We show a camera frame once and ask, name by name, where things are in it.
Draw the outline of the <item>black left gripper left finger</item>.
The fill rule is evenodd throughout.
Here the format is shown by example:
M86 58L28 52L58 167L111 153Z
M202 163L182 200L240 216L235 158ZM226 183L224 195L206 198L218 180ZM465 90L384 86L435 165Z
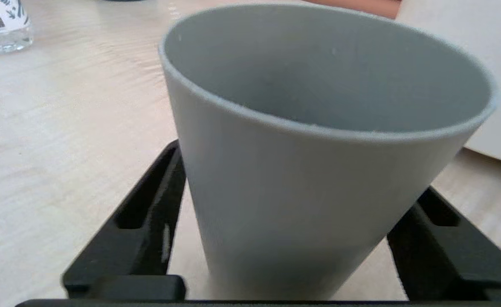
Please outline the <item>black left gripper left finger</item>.
M62 276L69 299L183 301L168 275L186 174L170 142Z

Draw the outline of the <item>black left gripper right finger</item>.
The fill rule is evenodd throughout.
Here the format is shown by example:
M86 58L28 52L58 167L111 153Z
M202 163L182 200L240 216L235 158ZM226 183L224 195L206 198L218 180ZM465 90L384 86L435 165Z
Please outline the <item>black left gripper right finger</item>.
M387 235L409 301L501 301L501 249L429 187Z

